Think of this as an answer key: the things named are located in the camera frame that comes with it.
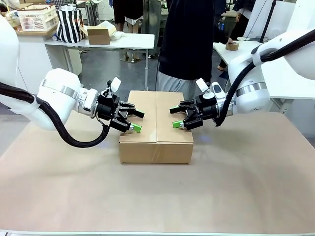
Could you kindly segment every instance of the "gray pants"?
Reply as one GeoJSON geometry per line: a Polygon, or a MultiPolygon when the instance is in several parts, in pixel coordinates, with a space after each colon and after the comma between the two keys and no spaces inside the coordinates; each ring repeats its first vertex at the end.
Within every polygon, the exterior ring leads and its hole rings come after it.
{"type": "Polygon", "coordinates": [[[158,90],[164,92],[182,92],[184,100],[194,99],[195,80],[177,79],[158,72],[158,90]]]}

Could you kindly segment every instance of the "black shirt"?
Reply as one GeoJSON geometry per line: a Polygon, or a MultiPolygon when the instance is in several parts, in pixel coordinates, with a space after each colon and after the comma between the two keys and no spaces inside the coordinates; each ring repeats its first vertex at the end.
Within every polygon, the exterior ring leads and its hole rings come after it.
{"type": "Polygon", "coordinates": [[[213,0],[173,0],[160,52],[159,71],[178,79],[210,81],[213,42],[228,37],[214,26],[213,0]]]}

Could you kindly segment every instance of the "hand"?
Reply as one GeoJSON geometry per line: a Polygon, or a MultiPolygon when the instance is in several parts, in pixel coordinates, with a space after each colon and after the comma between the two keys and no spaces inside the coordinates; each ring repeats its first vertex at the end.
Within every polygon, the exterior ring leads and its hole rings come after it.
{"type": "Polygon", "coordinates": [[[237,13],[237,15],[235,17],[236,22],[239,22],[241,15],[242,15],[241,13],[239,13],[239,12],[237,13]]]}
{"type": "Polygon", "coordinates": [[[228,42],[226,44],[233,44],[233,40],[231,38],[228,38],[228,42]]]}

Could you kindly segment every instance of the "box flap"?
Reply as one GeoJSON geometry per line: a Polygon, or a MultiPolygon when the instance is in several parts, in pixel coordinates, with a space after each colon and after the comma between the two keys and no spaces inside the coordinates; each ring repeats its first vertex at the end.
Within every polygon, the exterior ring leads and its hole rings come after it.
{"type": "Polygon", "coordinates": [[[113,33],[115,33],[117,31],[116,27],[113,24],[109,23],[108,21],[103,21],[98,26],[99,27],[105,27],[106,29],[108,29],[109,35],[112,35],[113,33]]]}
{"type": "Polygon", "coordinates": [[[157,111],[156,92],[151,91],[130,91],[129,103],[135,105],[136,109],[145,113],[144,118],[130,116],[131,123],[142,126],[141,132],[122,133],[119,142],[122,143],[156,143],[157,142],[157,111]]]}
{"type": "Polygon", "coordinates": [[[89,37],[88,26],[80,26],[80,30],[85,34],[86,37],[89,37]]]}
{"type": "Polygon", "coordinates": [[[173,143],[193,143],[192,133],[183,129],[174,129],[174,121],[183,120],[184,113],[170,114],[184,97],[179,92],[157,92],[157,141],[173,143]]]}
{"type": "Polygon", "coordinates": [[[89,36],[108,36],[108,29],[106,27],[89,26],[89,36]]]}

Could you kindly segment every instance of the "roll of tape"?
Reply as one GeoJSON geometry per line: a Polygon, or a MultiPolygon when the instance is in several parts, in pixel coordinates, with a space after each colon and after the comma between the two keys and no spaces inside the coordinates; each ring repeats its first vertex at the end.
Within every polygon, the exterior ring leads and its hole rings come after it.
{"type": "Polygon", "coordinates": [[[227,50],[229,50],[229,51],[236,51],[236,50],[238,50],[238,46],[239,46],[239,44],[236,43],[236,42],[228,43],[228,44],[225,46],[225,49],[227,49],[227,50]]]}

